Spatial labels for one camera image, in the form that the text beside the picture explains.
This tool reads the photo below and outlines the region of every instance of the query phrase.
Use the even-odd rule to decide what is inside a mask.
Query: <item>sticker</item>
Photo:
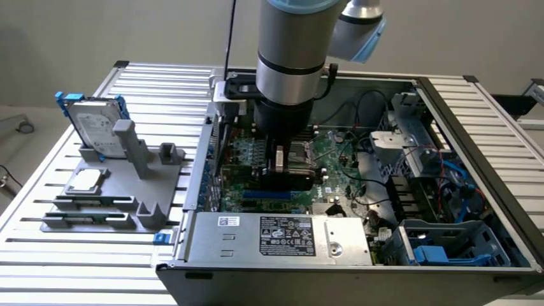
[[[93,113],[77,113],[76,117],[93,149],[106,157],[125,157],[118,137],[113,133],[114,120]]]
[[[261,217],[258,233],[264,256],[316,256],[312,218]]]
[[[217,226],[240,226],[240,217],[218,217]]]

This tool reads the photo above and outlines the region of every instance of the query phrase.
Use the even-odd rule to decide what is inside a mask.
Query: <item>green circuit board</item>
[[[341,173],[341,167],[350,176],[360,178],[360,174],[353,148],[338,135],[342,133],[336,130],[321,131],[310,141],[294,142],[297,148],[289,153],[289,165],[306,164],[318,172],[325,169],[326,179],[322,183],[313,184],[309,191],[286,192],[281,193],[281,198],[261,199],[248,197],[246,192],[252,186],[257,186],[252,170],[264,166],[264,140],[241,132],[230,142],[229,163],[222,167],[221,211],[304,214],[316,213],[312,211],[312,207],[318,206],[316,204],[329,207],[334,196],[348,203],[345,188],[350,186],[352,192],[356,192],[360,182]]]

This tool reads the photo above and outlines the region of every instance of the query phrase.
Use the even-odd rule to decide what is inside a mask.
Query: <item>power supply label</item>
[[[258,251],[264,256],[314,256],[312,218],[261,217]]]

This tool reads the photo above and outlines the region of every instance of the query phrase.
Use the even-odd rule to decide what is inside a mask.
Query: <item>white wall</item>
[[[253,66],[258,0],[237,0],[232,63]],[[93,92],[117,59],[221,64],[229,0],[0,0],[0,104],[54,106]],[[544,1],[382,0],[388,28],[366,71],[473,74],[518,93],[544,77]]]

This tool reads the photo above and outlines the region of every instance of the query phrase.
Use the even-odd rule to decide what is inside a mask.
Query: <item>aluminum workbench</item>
[[[186,152],[169,213],[181,220],[208,97],[212,68],[129,63],[113,67],[93,96],[122,94],[136,132],[148,146],[174,142]],[[544,153],[477,83],[460,76],[425,76],[478,145],[540,231],[544,231]],[[172,246],[152,234],[42,233],[80,155],[72,127],[64,132],[0,217],[0,305],[174,305],[152,264]],[[542,305],[544,291],[497,305]]]

